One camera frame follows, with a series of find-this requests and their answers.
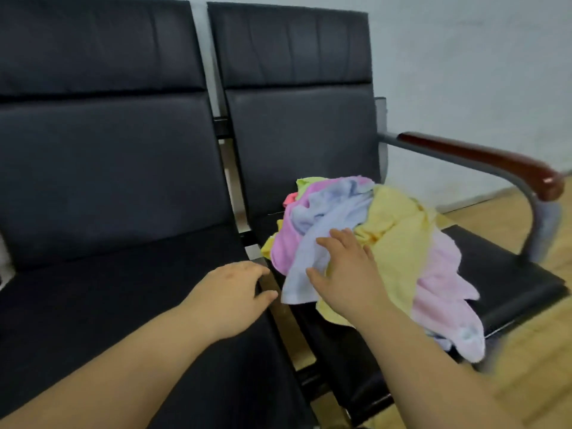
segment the forearm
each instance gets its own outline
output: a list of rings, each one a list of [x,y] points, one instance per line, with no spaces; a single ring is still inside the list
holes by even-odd
[[[16,427],[145,428],[210,345],[177,309],[154,318],[2,421]],[[197,332],[189,340],[189,331]]]
[[[358,330],[408,428],[522,428],[403,312],[371,314]]]

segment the black chair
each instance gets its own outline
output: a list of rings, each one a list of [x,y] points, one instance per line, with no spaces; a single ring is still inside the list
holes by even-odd
[[[190,4],[0,0],[0,418],[247,259]],[[270,314],[207,349],[150,427],[310,428]]]
[[[499,337],[567,295],[563,280],[533,263],[558,228],[561,176],[516,154],[378,132],[367,14],[232,3],[209,3],[208,11],[258,243],[276,231],[282,200],[297,178],[361,174],[382,182],[387,161],[380,161],[378,147],[392,144],[504,177],[531,202],[534,226],[518,256],[459,226],[445,230],[463,253],[460,274],[481,293],[472,306],[486,330],[488,355]],[[290,308],[317,358],[301,374],[309,392],[318,396],[330,387],[356,425],[392,403],[358,332],[329,324],[314,304]]]

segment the armrest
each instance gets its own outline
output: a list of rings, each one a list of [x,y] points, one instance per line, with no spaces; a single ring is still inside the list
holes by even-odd
[[[402,133],[397,140],[509,172],[525,181],[542,201],[557,200],[564,192],[564,177],[559,172],[525,155],[419,133]]]
[[[556,202],[564,192],[564,177],[542,161],[517,153],[419,133],[378,132],[382,143],[502,177],[522,191],[533,212],[533,225],[520,252],[532,262],[543,260],[562,219]]]

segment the hand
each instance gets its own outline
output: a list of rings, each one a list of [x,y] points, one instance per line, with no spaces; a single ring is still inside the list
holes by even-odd
[[[326,303],[360,329],[370,315],[391,307],[369,246],[363,248],[349,229],[330,230],[316,242],[330,253],[329,277],[315,268],[306,274]]]
[[[278,296],[275,290],[254,295],[256,282],[270,272],[254,262],[220,266],[208,273],[179,305],[212,342],[236,336],[251,326]]]

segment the chair backrest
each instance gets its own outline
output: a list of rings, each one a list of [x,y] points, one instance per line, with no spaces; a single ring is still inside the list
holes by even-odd
[[[248,215],[307,176],[380,181],[366,13],[208,3]]]
[[[0,3],[0,232],[17,269],[232,222],[187,1]]]

